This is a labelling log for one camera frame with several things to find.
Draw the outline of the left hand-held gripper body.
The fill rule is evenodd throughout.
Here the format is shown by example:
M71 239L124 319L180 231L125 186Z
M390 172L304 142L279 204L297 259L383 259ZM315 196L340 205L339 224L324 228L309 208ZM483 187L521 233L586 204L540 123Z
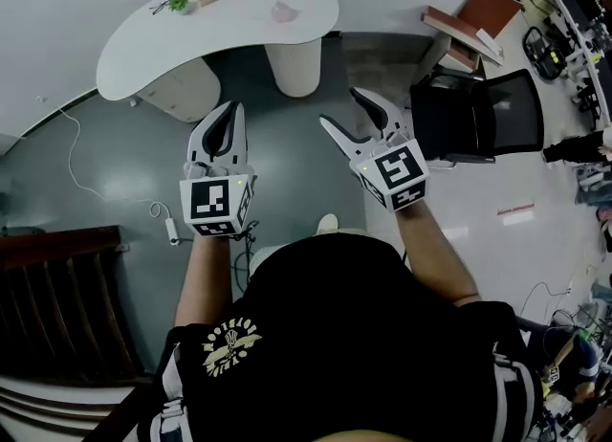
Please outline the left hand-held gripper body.
M201 236L231 236L245 229L254 196L254 169L246 153L214 160L190 152L180 182L185 223Z

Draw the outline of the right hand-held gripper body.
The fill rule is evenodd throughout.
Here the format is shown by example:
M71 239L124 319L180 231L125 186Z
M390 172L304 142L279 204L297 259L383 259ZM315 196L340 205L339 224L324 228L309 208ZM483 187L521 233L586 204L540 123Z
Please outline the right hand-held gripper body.
M361 185L389 212L426 197L427 164L416 139L404 132L376 142L349 163Z

